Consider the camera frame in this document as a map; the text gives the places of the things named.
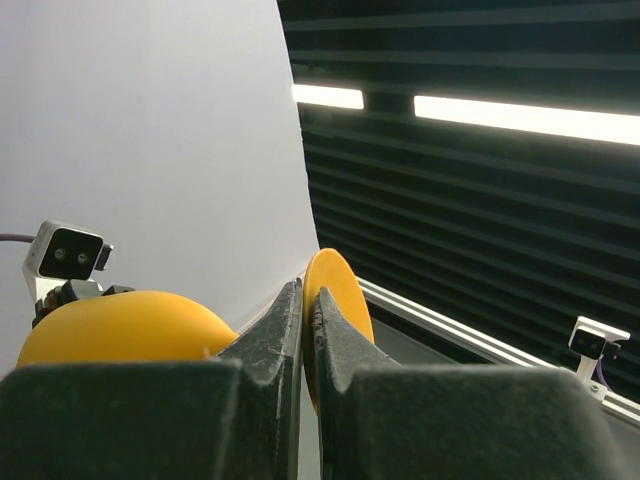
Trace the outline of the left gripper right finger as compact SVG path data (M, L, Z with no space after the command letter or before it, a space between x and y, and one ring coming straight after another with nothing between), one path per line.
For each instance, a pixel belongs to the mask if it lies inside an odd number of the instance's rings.
M562 369L403 366L322 289L313 305L325 479L621 479L596 402Z

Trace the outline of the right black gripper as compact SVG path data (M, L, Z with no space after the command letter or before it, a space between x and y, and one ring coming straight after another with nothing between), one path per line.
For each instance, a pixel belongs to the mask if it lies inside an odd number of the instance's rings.
M64 305L75 301L99 298L109 295L134 291L134 288L122 285L112 285L106 290L93 281L67 280L61 286L51 289L43 298L36 301L35 318L32 327L35 328L48 314Z

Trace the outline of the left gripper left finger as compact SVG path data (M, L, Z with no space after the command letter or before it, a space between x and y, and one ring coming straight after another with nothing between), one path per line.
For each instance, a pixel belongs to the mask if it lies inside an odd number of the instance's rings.
M294 479L302 286L200 362L33 366L1 383L5 479Z

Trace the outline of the yellow wine glass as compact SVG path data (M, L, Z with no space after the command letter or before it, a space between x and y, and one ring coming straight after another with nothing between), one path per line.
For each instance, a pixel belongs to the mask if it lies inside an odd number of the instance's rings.
M328 289L346 321L375 340L355 273L335 249L323 248L306 268L303 357L308 389L315 389L312 309ZM175 293L132 291L75 301L48 314L27 336L16 365L198 361L222 352L238 334L203 305Z

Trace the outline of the aluminium base frame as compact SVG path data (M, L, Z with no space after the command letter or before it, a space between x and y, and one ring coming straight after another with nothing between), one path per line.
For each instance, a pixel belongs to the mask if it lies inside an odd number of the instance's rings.
M523 367L551 368L553 365L523 350L486 335L461 322L413 302L399 294L360 279L360 287L367 301L390 315L395 315L413 327L438 336L495 364ZM639 404L611 391L606 385L592 379L601 365L599 359L582 355L575 372L576 378L603 410L631 425L639 427Z

